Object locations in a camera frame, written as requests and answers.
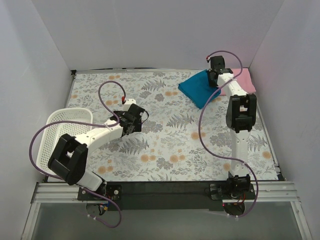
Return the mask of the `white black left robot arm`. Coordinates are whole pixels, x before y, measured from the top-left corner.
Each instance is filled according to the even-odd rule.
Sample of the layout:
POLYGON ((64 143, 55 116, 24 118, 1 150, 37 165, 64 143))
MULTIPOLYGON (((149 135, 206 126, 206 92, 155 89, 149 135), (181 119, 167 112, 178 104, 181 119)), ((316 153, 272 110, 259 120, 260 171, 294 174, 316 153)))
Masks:
POLYGON ((87 170, 87 158, 103 145, 142 131, 142 115, 146 110, 135 103, 116 111, 104 124, 92 130, 71 136, 63 134, 48 160, 47 166, 70 186, 79 185, 89 190, 95 200, 106 196, 107 182, 87 170))

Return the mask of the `teal blue t shirt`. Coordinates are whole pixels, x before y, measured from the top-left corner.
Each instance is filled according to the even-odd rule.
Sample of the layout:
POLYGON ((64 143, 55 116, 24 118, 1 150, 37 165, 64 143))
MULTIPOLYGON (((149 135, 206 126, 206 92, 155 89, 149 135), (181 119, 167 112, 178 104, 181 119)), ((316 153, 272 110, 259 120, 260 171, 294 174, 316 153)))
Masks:
POLYGON ((197 108, 202 109, 209 97, 218 89, 210 87, 206 70, 200 71, 178 85, 178 89, 187 96, 197 108))

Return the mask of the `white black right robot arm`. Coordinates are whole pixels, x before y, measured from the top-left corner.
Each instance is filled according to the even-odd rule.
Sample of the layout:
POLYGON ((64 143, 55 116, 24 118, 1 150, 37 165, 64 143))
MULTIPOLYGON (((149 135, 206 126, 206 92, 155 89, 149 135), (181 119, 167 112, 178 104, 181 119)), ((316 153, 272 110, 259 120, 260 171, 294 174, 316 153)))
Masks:
POLYGON ((230 68, 225 66, 223 56, 210 56, 207 70, 210 87, 222 87, 229 99, 226 112, 226 125, 231 136, 231 165, 224 186, 218 190, 232 199, 243 197, 250 190, 250 170, 248 160, 248 141, 257 118, 257 97, 245 91, 230 68))

